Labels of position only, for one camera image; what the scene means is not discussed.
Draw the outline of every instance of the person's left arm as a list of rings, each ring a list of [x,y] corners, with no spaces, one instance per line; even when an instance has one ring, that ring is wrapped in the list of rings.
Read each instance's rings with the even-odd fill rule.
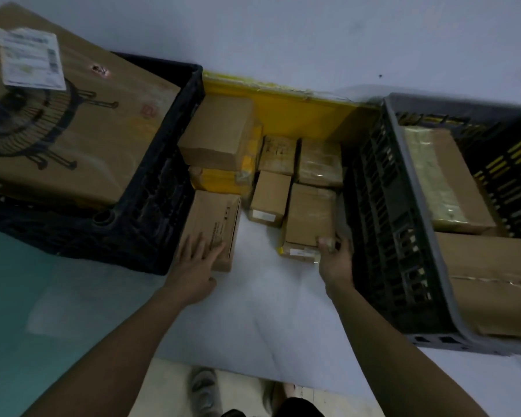
[[[223,246],[203,259],[187,238],[166,283],[139,310],[95,345],[38,398],[23,417],[125,417],[131,411],[153,355],[181,310],[216,287],[210,268]]]

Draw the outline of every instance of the gray plastic crate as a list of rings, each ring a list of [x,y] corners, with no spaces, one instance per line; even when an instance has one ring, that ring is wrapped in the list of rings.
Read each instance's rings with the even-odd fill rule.
[[[402,125],[447,127],[521,238],[521,106],[392,93],[344,182],[360,293],[418,346],[521,354],[461,319]]]

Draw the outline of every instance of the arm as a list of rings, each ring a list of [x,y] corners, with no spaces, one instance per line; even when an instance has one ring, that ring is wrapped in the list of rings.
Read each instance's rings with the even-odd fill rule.
[[[24,417],[123,417],[131,411],[154,352],[187,305],[216,287],[210,268],[224,246],[202,259],[205,239],[187,238],[166,283],[56,381]]]
[[[351,348],[387,417],[485,417],[478,404],[431,359],[392,327],[353,286],[345,241],[329,252],[320,240],[320,275]]]

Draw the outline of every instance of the hand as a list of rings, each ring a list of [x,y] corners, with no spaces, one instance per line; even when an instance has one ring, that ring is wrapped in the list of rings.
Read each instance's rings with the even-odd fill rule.
[[[332,252],[330,252],[324,238],[317,238],[317,245],[320,250],[318,272],[326,287],[335,284],[353,285],[352,252],[349,240],[344,238],[340,250],[333,250]]]
[[[206,243],[202,234],[198,243],[188,236],[183,247],[176,253],[175,266],[166,276],[163,288],[174,295],[182,307],[206,299],[216,287],[216,280],[210,276],[210,269],[224,250],[224,243],[213,248],[203,259]]]

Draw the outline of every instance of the white label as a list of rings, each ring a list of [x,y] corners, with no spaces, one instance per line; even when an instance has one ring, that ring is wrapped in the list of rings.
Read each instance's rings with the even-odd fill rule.
[[[53,33],[0,29],[0,62],[5,85],[65,90],[58,40]]]
[[[313,250],[305,250],[302,248],[290,248],[289,254],[291,256],[303,256],[303,257],[317,257],[317,253]]]
[[[274,222],[276,220],[276,215],[262,211],[256,211],[255,209],[253,209],[253,218],[257,218],[258,220]]]

